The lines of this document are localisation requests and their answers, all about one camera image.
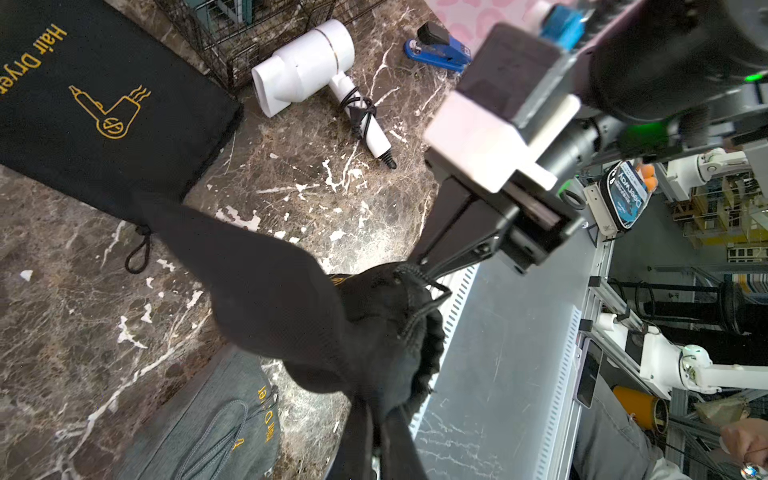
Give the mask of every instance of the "gold hair dryer logo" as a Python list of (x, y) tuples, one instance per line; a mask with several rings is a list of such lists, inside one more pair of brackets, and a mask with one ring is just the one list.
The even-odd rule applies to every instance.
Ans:
[(112, 140), (122, 138), (128, 133), (128, 128), (141, 110), (139, 103), (152, 93), (143, 85), (139, 85), (130, 94), (120, 97), (109, 110), (105, 110), (104, 105), (74, 85), (69, 86), (69, 91), (74, 95), (75, 101), (96, 120), (98, 133)]

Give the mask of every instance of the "blue stapler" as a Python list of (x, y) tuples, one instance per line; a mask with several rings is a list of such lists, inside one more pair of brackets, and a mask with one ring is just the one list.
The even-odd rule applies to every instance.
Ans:
[(435, 22), (422, 25), (416, 37), (405, 45), (406, 55), (413, 60), (458, 72), (463, 72), (472, 61), (469, 48)]

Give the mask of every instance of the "black power cord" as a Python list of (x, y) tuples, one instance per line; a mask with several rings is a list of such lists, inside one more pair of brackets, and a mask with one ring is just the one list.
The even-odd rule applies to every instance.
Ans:
[(627, 294), (624, 292), (624, 287), (619, 283), (619, 280), (615, 276), (612, 276), (611, 278), (608, 279), (607, 283), (608, 285), (615, 285), (619, 289), (619, 296), (624, 301), (624, 303), (626, 303)]
[[(371, 118), (376, 118), (376, 106), (373, 104), (373, 100), (368, 97), (363, 97), (362, 95), (358, 95), (356, 97), (353, 96), (355, 93), (357, 93), (358, 90), (358, 87), (354, 87), (352, 90), (350, 90), (344, 99), (341, 100), (341, 103), (339, 103), (339, 107), (341, 111), (344, 111), (345, 108), (349, 108), (349, 121), (352, 123), (352, 134), (358, 140), (365, 141), (368, 137), (368, 127), (370, 126), (371, 122), (369, 119), (366, 122), (365, 127), (362, 127), (362, 123), (365, 121), (366, 115), (370, 115)], [(354, 105), (359, 101), (364, 103), (366, 107), (361, 108), (357, 105)], [(392, 168), (393, 170), (397, 168), (397, 163), (392, 158), (391, 148), (381, 154), (379, 156), (379, 160), (381, 160), (387, 167)]]
[(634, 287), (634, 304), (637, 306), (638, 309), (640, 309), (640, 288), (645, 286), (645, 288), (648, 289), (648, 293), (650, 294), (650, 319), (655, 320), (656, 319), (656, 297), (654, 296), (654, 289), (650, 288), (648, 285), (648, 282), (645, 280), (640, 280), (637, 282), (637, 285)]

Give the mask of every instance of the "black pouch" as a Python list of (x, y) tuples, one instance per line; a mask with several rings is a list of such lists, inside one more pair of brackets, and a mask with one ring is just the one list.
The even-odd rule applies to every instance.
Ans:
[(277, 388), (224, 347), (136, 432), (115, 480), (257, 480), (277, 460)]
[[(0, 0), (0, 163), (149, 229), (133, 193), (181, 202), (242, 105), (102, 0)], [(131, 256), (146, 245), (144, 265)]]

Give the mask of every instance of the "black fabric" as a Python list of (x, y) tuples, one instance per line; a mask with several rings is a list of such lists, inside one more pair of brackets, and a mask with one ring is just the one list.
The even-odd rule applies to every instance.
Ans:
[[(406, 419), (439, 369), (445, 337), (437, 307), (450, 294), (445, 287), (408, 263), (330, 279), (291, 243), (159, 196), (137, 200), (150, 228), (211, 292), (222, 334), (249, 352), (282, 359), (303, 388), (342, 391), (352, 400), (328, 478), (366, 478), (360, 469), (370, 458), (359, 457), (373, 450), (382, 453), (384, 478), (425, 478)], [(443, 294), (433, 300), (428, 285)], [(388, 458), (398, 465), (384, 466)]]
[(279, 397), (259, 356), (225, 346), (135, 432), (109, 478), (263, 480), (280, 445)]
[(108, 214), (145, 225), (138, 190), (181, 201), (241, 118), (102, 0), (0, 0), (0, 12), (0, 163)]

